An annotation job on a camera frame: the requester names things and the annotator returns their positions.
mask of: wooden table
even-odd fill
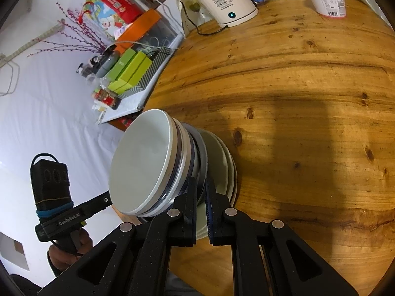
[[[220,34],[191,33],[146,108],[218,135],[237,166],[236,208],[283,219],[368,295],[395,256],[395,34],[363,3],[346,6],[329,19],[310,0],[275,0]],[[229,246],[174,248],[170,269],[204,295],[233,295]]]

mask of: wood knot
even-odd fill
[[[236,147],[239,147],[243,142],[243,136],[239,130],[233,131],[233,143]]]
[[[366,149],[366,157],[369,161],[373,161],[375,159],[372,150],[370,150],[369,148]]]
[[[254,110],[252,108],[248,108],[247,119],[253,119],[253,118],[254,118]]]

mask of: stack of bowls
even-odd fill
[[[188,131],[166,112],[148,110],[134,120],[115,151],[111,200],[126,215],[157,216],[185,192],[198,170],[197,148]]]
[[[189,179],[196,178],[196,238],[201,239],[207,236],[204,188],[208,171],[217,193],[226,195],[233,206],[237,172],[222,140],[151,109],[134,120],[115,151],[109,179],[111,200],[120,212],[147,222],[170,209],[174,198],[185,193]]]

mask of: decorative red twig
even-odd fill
[[[47,49],[39,49],[37,52],[29,54],[29,57],[44,51],[88,51],[99,54],[104,52],[104,50],[107,48],[107,45],[102,41],[102,39],[100,39],[98,34],[86,23],[80,23],[80,21],[78,21],[80,11],[73,11],[69,8],[65,11],[59,2],[57,2],[56,4],[66,17],[66,20],[62,19],[58,22],[64,24],[65,29],[70,29],[77,36],[74,37],[63,31],[61,31],[60,34],[68,37],[70,40],[75,40],[77,44],[62,44],[52,41],[39,40],[40,42],[52,44],[53,46]]]

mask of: screw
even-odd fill
[[[225,214],[227,214],[228,216],[235,216],[237,214],[237,210],[234,208],[226,208]]]
[[[281,229],[282,227],[284,227],[284,223],[281,220],[276,219],[272,221],[272,226],[274,228]]]
[[[121,229],[122,232],[128,232],[131,231],[133,228],[133,225],[129,222],[124,222],[119,226],[119,229]]]
[[[173,208],[173,209],[170,209],[170,210],[167,212],[167,214],[168,214],[170,217],[177,217],[177,216],[180,214],[180,211],[179,211],[178,209],[176,209],[176,208]]]

